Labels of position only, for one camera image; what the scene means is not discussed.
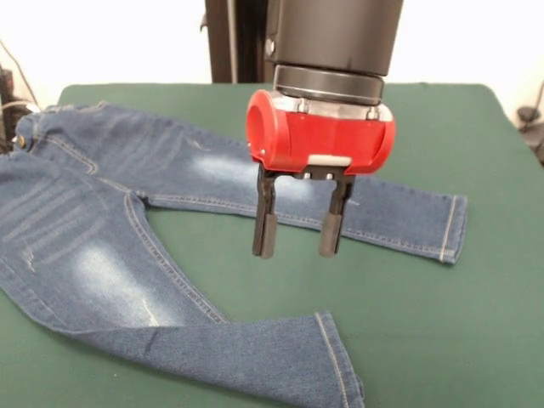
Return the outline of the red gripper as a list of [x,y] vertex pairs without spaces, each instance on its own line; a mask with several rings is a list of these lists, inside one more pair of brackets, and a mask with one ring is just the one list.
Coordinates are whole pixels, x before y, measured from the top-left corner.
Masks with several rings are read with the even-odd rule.
[[[278,91],[255,92],[246,110],[247,145],[259,164],[252,254],[260,258],[274,254],[277,173],[304,174],[311,167],[330,167],[345,175],[371,174],[388,159],[395,134],[392,111],[384,104],[350,105],[290,97]],[[353,188],[354,177],[336,181],[320,233],[322,257],[338,253]]]

